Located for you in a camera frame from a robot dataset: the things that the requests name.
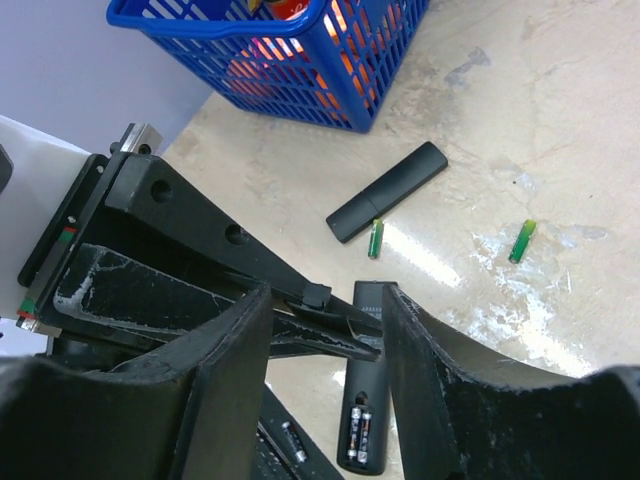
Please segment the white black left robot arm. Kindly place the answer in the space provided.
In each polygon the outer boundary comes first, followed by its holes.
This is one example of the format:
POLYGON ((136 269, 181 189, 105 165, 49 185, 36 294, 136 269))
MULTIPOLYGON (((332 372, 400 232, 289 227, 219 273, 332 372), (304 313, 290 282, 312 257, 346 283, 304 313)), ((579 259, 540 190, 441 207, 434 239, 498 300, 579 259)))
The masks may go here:
POLYGON ((109 369, 219 316, 266 283, 272 357, 357 350, 360 315, 124 136, 91 154, 1 121, 1 317, 24 354, 109 369))

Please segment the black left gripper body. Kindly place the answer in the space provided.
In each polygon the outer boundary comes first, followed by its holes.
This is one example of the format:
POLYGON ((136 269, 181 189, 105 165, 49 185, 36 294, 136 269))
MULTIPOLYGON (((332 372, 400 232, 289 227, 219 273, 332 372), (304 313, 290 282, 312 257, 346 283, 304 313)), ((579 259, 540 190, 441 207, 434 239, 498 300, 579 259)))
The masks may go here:
POLYGON ((57 338, 62 329, 45 324, 41 315, 45 301, 60 281, 62 271, 78 243, 81 213, 98 186, 110 157, 87 157, 47 227, 20 270, 17 280, 26 289, 17 309, 17 326, 31 333, 57 338))

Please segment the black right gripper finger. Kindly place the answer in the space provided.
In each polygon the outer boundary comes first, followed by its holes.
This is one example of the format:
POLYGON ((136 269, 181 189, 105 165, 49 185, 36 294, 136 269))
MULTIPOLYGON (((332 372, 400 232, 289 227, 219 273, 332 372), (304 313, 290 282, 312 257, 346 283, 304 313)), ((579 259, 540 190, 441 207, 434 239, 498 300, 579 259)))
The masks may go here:
MULTIPOLYGON (((218 317, 260 285, 234 275, 224 282, 230 292, 212 292, 105 246, 84 244, 54 288, 52 304, 78 321, 167 343, 218 317)), ((328 287, 308 284, 301 299, 269 293, 272 356, 380 358, 380 327, 328 287)))
POLYGON ((386 362, 408 479, 635 479, 639 370, 581 378, 516 361, 382 296, 386 362))
POLYGON ((104 204, 240 279, 270 284, 293 304, 329 307, 330 288, 305 279, 157 156, 128 156, 104 204))
POLYGON ((246 479, 272 331, 259 287, 108 372, 1 362, 5 479, 246 479))

